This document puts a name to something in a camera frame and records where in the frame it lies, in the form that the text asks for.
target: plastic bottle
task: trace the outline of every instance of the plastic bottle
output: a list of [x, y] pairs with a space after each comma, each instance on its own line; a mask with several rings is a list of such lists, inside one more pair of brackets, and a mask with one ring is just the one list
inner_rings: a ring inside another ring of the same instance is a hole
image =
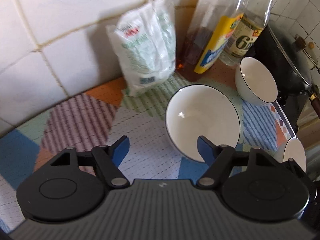
[[216, 61], [243, 15], [248, 0], [199, 0], [177, 71], [194, 82]]
[[273, 0], [250, 0], [244, 16], [229, 39], [219, 59], [234, 65], [244, 57], [260, 33], [267, 26]]

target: bowl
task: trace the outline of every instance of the bowl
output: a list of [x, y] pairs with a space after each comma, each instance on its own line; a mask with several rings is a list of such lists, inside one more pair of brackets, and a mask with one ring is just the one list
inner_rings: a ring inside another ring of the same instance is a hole
[[289, 158], [293, 158], [300, 168], [306, 172], [306, 153], [301, 141], [296, 137], [292, 137], [282, 144], [273, 157], [279, 163], [286, 162]]
[[197, 140], [204, 135], [215, 145], [235, 147], [240, 137], [240, 121], [230, 100], [215, 88], [190, 85], [170, 99], [165, 125], [169, 141], [184, 156], [204, 162]]
[[266, 106], [277, 99], [278, 88], [272, 74], [255, 58], [241, 60], [235, 80], [239, 95], [252, 105]]

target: yellow label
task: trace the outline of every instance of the yellow label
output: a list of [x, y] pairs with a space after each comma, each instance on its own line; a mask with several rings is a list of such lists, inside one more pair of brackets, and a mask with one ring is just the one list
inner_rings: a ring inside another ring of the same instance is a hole
[[233, 31], [238, 26], [242, 15], [243, 14], [239, 14], [234, 18], [229, 18], [223, 15], [220, 18], [216, 29], [214, 30], [198, 64], [194, 69], [194, 72], [202, 74], [212, 66], [233, 34]]
[[234, 57], [242, 58], [262, 31], [263, 29], [254, 25], [254, 23], [244, 15], [225, 46], [225, 51]]

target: white plastic bag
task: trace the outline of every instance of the white plastic bag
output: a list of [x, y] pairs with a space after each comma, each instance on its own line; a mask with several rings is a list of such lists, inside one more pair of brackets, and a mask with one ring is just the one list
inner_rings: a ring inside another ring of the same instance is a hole
[[139, 96], [175, 70], [176, 36], [172, 0], [153, 0], [108, 25], [107, 34], [127, 81], [127, 95]]

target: gray ribbed panel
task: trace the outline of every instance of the gray ribbed panel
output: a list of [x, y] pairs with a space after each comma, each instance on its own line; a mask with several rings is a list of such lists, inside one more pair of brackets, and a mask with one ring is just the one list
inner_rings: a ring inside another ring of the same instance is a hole
[[112, 191], [82, 219], [56, 225], [26, 220], [10, 236], [15, 240], [309, 240], [315, 235], [297, 220], [266, 225], [237, 217], [214, 192], [197, 190], [189, 180], [137, 179], [128, 189]]

